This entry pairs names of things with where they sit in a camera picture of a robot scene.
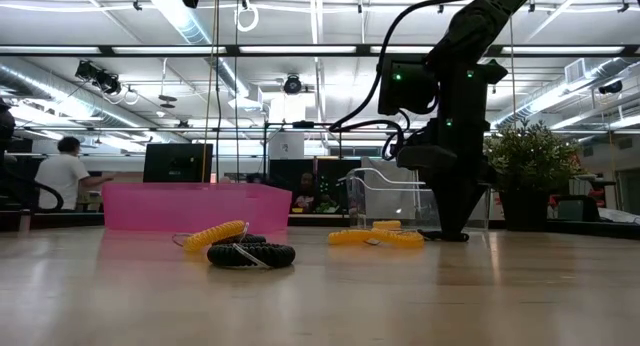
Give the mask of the person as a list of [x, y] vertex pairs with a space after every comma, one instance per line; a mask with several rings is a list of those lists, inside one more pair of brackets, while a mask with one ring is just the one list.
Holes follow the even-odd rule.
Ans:
[[113, 180], [111, 175], [91, 176], [79, 159], [80, 141], [71, 136], [63, 137], [57, 144], [58, 155], [42, 161], [35, 181], [55, 190], [62, 198], [62, 211], [74, 211], [79, 186], [93, 188]]

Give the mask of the wide black computer monitor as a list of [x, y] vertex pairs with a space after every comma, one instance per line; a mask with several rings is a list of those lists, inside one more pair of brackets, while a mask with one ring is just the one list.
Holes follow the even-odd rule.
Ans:
[[343, 178], [360, 166], [359, 160], [345, 159], [271, 160], [268, 181], [292, 192], [294, 214], [345, 214], [348, 196]]

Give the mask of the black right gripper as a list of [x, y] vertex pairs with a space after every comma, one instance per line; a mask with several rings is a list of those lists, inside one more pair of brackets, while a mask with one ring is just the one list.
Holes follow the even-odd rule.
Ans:
[[429, 185], [444, 234], [461, 234], [487, 191], [486, 184], [496, 182], [496, 169], [484, 154], [484, 133], [489, 126], [484, 116], [429, 120], [431, 143], [437, 147]]

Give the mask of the clear plastic bin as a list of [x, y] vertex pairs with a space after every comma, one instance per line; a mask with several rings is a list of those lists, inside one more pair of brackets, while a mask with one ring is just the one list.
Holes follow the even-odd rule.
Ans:
[[[389, 166], [356, 168], [344, 178], [351, 226], [370, 229], [374, 221], [399, 220], [401, 230], [441, 229], [438, 206], [429, 179], [416, 171]], [[463, 230], [489, 226], [488, 190], [474, 208]]]

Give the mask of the small potted green plant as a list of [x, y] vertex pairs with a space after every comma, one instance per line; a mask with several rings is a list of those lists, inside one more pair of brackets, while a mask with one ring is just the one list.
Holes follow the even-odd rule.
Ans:
[[583, 173], [578, 144], [541, 122], [501, 128], [485, 139], [484, 148], [509, 231], [542, 231], [551, 196]]

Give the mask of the black spring keychain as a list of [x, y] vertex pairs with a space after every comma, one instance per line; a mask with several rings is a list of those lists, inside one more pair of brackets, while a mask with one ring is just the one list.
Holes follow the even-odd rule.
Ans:
[[214, 242], [213, 245], [234, 244], [234, 243], [265, 243], [266, 238], [261, 235], [244, 234], [236, 235]]
[[431, 241], [441, 240], [447, 242], [467, 242], [469, 240], [469, 235], [466, 233], [446, 233], [443, 231], [428, 231], [418, 229], [417, 233], [420, 234], [423, 238]]
[[295, 257], [296, 251], [292, 246], [271, 243], [219, 244], [207, 251], [212, 265], [226, 268], [285, 268], [293, 263]]

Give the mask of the silver air duct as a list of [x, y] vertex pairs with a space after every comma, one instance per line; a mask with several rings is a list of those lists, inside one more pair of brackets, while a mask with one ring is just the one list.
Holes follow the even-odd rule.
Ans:
[[164, 142], [186, 142], [172, 132], [159, 132], [159, 126], [135, 115], [119, 105], [108, 102], [103, 96], [73, 83], [38, 66], [16, 58], [0, 58], [0, 86], [17, 97], [47, 101], [61, 108], [63, 114], [80, 119], [99, 117], [96, 126], [106, 128], [146, 128]]
[[211, 51], [211, 32], [203, 28], [192, 8], [187, 7], [183, 0], [151, 0], [151, 2], [187, 44], [205, 47], [206, 60], [214, 75], [233, 97], [249, 95], [249, 88], [237, 79], [237, 75], [226, 60], [218, 56], [216, 50]]
[[515, 107], [498, 114], [490, 122], [491, 128], [504, 127], [517, 119], [526, 119], [568, 101], [581, 91], [612, 80], [637, 64], [640, 64], [640, 57], [577, 59], [564, 68], [563, 76], [529, 92], [516, 101]]

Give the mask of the black office chair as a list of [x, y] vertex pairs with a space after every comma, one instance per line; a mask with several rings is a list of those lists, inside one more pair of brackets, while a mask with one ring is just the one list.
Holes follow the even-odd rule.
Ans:
[[555, 194], [549, 199], [553, 218], [562, 221], [601, 222], [606, 209], [606, 190], [615, 181], [606, 180], [601, 174], [584, 174], [569, 180], [565, 194]]

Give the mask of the pink plastic bin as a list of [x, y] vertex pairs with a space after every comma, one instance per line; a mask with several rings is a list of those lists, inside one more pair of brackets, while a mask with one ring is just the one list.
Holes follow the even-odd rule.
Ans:
[[292, 194], [255, 183], [108, 183], [102, 197], [111, 230], [195, 233], [239, 220], [271, 234], [287, 227]]

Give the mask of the black ceiling light rail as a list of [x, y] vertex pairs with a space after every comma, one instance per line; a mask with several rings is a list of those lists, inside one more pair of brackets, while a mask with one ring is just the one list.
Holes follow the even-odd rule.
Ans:
[[[209, 54], [230, 57], [374, 57], [382, 50], [374, 44], [308, 45], [0, 45], [0, 56], [26, 57], [199, 57]], [[514, 55], [524, 58], [640, 57], [640, 45], [533, 45], [494, 44], [489, 57]]]

